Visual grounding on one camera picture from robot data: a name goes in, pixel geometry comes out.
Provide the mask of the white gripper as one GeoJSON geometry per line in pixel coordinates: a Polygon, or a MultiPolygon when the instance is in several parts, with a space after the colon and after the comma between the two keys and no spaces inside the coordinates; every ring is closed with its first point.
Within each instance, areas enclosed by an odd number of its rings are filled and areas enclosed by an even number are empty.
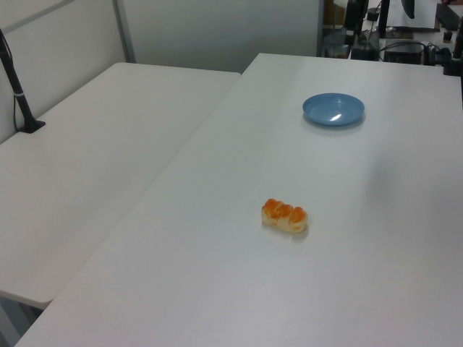
{"type": "Polygon", "coordinates": [[[463,24],[459,23],[456,32],[453,56],[446,60],[443,74],[446,76],[462,76],[463,24]]]}

